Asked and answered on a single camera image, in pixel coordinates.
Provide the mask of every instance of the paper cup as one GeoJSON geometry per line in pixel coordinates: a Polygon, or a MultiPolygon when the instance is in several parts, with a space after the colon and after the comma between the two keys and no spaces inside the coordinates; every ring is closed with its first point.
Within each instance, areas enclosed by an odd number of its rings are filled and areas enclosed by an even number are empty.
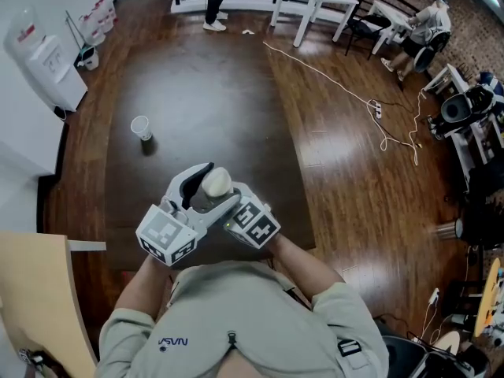
{"type": "Polygon", "coordinates": [[[141,140],[148,140],[152,137],[152,132],[149,128],[149,119],[145,116],[139,116],[132,121],[132,132],[135,133],[141,140]]]}

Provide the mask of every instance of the brick wall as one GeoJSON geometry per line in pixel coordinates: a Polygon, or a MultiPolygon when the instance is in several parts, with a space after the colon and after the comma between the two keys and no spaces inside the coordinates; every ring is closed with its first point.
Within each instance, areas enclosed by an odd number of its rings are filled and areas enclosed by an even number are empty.
{"type": "MultiPolygon", "coordinates": [[[[432,3],[432,0],[406,1],[418,9],[432,3]]],[[[435,75],[446,63],[456,66],[466,63],[474,73],[488,69],[504,80],[504,24],[481,0],[448,2],[452,36],[448,46],[436,56],[429,68],[431,75],[435,75]]]]}

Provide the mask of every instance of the zipper pull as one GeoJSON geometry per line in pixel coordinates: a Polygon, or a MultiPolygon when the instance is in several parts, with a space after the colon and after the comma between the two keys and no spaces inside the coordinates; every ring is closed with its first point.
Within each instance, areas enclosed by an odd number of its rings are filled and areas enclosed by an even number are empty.
{"type": "Polygon", "coordinates": [[[235,331],[229,331],[228,332],[228,343],[231,344],[233,347],[236,345],[236,332],[235,331]]]}

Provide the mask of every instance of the metal cylinder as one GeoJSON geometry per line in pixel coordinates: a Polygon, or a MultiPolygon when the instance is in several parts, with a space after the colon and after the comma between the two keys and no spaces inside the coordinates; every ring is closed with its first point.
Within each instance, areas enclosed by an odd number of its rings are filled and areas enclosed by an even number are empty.
{"type": "Polygon", "coordinates": [[[460,239],[463,232],[464,225],[460,218],[454,221],[450,221],[449,223],[438,225],[435,228],[435,233],[437,234],[439,239],[460,239]]]}

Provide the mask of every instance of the black shorts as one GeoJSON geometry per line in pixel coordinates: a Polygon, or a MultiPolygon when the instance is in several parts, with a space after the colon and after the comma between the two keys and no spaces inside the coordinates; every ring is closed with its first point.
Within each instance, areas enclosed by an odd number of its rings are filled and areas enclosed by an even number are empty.
{"type": "Polygon", "coordinates": [[[401,43],[401,48],[413,59],[418,55],[418,52],[423,48],[420,43],[412,41],[409,36],[406,36],[401,43]]]}

